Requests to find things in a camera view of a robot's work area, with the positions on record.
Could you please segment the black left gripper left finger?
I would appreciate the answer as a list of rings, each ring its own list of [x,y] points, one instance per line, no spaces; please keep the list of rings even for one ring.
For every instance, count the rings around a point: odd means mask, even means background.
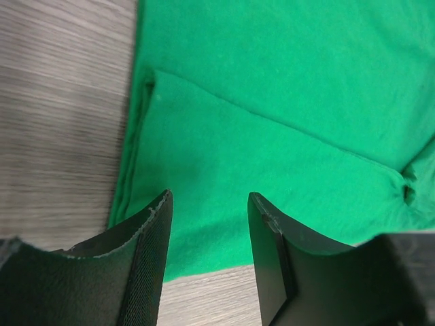
[[[1,241],[2,325],[155,325],[173,195],[74,245],[45,251]]]

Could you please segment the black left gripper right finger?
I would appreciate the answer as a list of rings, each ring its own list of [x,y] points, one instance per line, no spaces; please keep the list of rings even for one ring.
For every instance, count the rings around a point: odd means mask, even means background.
[[[263,325],[433,325],[434,235],[335,241],[249,195]]]

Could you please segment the green t shirt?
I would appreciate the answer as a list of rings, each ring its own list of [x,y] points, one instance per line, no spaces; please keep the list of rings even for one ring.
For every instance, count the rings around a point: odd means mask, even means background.
[[[434,227],[433,1],[140,1],[109,225],[165,189],[165,280],[252,262],[261,193],[353,245]]]

